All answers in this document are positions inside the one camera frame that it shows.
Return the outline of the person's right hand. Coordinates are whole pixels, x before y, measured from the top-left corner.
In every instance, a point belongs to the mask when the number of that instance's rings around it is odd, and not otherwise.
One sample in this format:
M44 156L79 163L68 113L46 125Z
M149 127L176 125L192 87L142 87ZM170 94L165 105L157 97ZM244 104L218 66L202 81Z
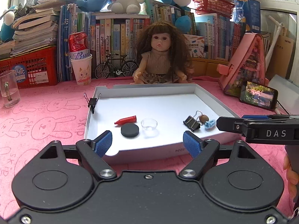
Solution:
M286 171L286 179L288 182L288 191L291 200L294 200L297 194L298 174L293 171L288 155L284 156L283 170Z

